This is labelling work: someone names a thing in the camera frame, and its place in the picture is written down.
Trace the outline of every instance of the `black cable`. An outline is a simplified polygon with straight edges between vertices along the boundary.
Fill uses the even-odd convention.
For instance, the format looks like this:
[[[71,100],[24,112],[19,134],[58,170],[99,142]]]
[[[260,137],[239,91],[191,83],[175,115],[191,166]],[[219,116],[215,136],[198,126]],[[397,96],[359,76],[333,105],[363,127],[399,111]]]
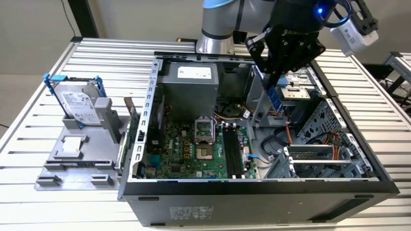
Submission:
[[[260,157],[258,158],[264,164],[271,164],[271,162],[264,161]]]
[[[325,135],[327,135],[330,132],[323,132],[322,134],[317,135],[315,137],[313,137],[306,144],[311,144],[318,138],[323,137]]]
[[[70,19],[68,19],[68,16],[67,16],[67,11],[66,11],[64,2],[63,2],[63,0],[60,0],[60,2],[62,2],[62,5],[63,5],[64,15],[66,15],[66,18],[67,18],[67,21],[68,21],[68,24],[70,24],[70,27],[71,27],[71,30],[72,30],[72,34],[74,34],[74,36],[76,36],[75,29],[72,28],[72,24],[71,24]]]
[[[337,15],[337,17],[338,17],[339,19],[343,19],[343,18],[345,18],[345,17],[342,16],[339,10],[338,10],[337,8],[334,8],[334,13],[335,13],[335,15]]]
[[[399,105],[401,107],[407,103],[409,98],[410,98],[410,96],[407,96],[407,97],[405,98],[403,102],[402,102],[401,105]]]

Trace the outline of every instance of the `aluminum extrusion table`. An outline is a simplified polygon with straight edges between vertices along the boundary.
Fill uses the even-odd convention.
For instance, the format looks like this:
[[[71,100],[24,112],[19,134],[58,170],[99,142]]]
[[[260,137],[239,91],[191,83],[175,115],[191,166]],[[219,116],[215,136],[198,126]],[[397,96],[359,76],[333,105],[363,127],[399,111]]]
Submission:
[[[154,51],[194,52],[194,43],[84,38],[71,42],[50,73],[104,79],[119,114],[123,97],[144,102]],[[244,46],[236,54],[248,55]],[[355,57],[327,50],[317,58],[401,194],[338,224],[175,227],[168,230],[411,230],[411,120]],[[35,190],[62,132],[63,110],[42,84],[0,140],[0,230],[150,230],[118,191]]]

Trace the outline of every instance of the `black metal frame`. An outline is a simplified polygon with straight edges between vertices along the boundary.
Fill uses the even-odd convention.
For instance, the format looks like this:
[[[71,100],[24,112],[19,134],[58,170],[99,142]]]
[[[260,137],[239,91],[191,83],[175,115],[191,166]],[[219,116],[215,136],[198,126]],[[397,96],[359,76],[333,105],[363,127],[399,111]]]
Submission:
[[[247,56],[232,55],[208,55],[208,54],[182,54],[156,52],[156,58],[166,61],[183,62],[219,62],[219,57],[230,57],[230,60],[248,60]],[[319,79],[329,92],[335,92],[329,80],[314,62],[313,67],[318,73]],[[119,198],[123,196],[138,196],[139,201],[146,201],[146,197],[151,201],[162,201],[166,195],[186,195],[191,200],[200,198],[200,195],[259,195],[259,194],[306,194],[311,195],[311,200],[325,203],[322,201],[323,195],[335,194],[339,196],[339,204],[335,208],[325,214],[313,214],[314,217],[309,219],[313,222],[335,222],[353,215],[354,211],[361,210],[375,205],[385,199],[399,194],[398,187],[391,180],[377,155],[370,148],[367,141],[350,117],[350,114],[338,99],[335,93],[330,95],[335,106],[338,107],[343,119],[346,120],[349,131],[355,136],[365,154],[374,166],[375,172],[373,176],[379,176],[381,181],[322,181],[313,180],[305,182],[280,182],[280,181],[262,181],[262,182],[178,182],[159,181],[159,182],[127,182],[128,175],[123,176],[122,186],[119,190]]]
[[[88,0],[68,0],[68,4],[82,37],[99,38],[99,32],[92,17]]]

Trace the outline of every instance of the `gray bracket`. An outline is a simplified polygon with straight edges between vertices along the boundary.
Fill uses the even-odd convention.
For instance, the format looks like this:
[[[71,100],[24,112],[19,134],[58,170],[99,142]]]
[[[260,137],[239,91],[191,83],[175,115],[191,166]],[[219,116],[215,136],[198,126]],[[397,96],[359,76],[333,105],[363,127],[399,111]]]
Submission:
[[[62,179],[54,175],[54,176],[39,176],[38,177],[38,180],[36,180],[36,183],[40,185],[40,186],[59,186],[60,185],[60,182]]]
[[[118,112],[111,110],[112,101],[110,98],[99,97],[95,103],[95,109],[102,122],[102,126],[108,130],[115,143],[120,142],[122,133],[119,131],[120,119]]]
[[[94,174],[91,175],[90,181],[94,186],[111,186],[114,184],[114,180],[108,174]]]

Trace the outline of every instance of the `robotic arm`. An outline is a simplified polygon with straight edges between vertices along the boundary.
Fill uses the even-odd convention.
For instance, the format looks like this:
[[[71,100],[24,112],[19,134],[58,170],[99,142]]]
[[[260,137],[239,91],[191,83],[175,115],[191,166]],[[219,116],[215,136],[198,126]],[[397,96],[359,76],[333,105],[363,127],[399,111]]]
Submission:
[[[378,20],[373,17],[363,0],[211,1],[226,3],[223,6],[226,9],[222,6],[212,8],[214,10],[204,9],[203,37],[196,44],[198,52],[232,53],[230,34],[227,35],[234,30],[231,25],[235,25],[235,30],[255,32],[263,23],[262,19],[267,21],[270,18],[263,32],[246,40],[251,57],[266,74],[263,79],[266,90],[276,86],[283,74],[298,71],[326,51],[325,45],[318,40],[319,31],[325,27],[331,29],[346,55],[359,52],[378,39]],[[359,5],[361,13],[354,10],[354,1]],[[345,7],[346,17],[338,12],[337,4]],[[236,9],[239,9],[236,17],[231,17]],[[327,21],[333,12],[339,17],[338,23]],[[236,23],[230,23],[230,17],[236,18]],[[262,52],[266,47],[268,57],[263,58]]]
[[[349,33],[346,24],[359,26],[359,30],[353,35],[347,35],[353,40],[370,35],[377,29],[377,19],[373,18],[363,0],[355,0],[362,7],[362,12],[367,12],[367,19],[363,25],[359,24],[359,15],[355,14],[351,0],[278,0],[274,4],[270,22],[263,29],[263,33],[251,37],[246,41],[248,52],[262,72],[266,73],[263,87],[266,90],[276,86],[276,82],[288,71],[298,71],[306,66],[325,51],[326,47],[318,40],[319,31],[329,27],[335,30],[337,37]],[[347,10],[343,18],[337,11],[337,3]],[[338,23],[330,23],[327,18],[333,11],[341,17]],[[268,58],[262,58],[264,42],[268,48]]]

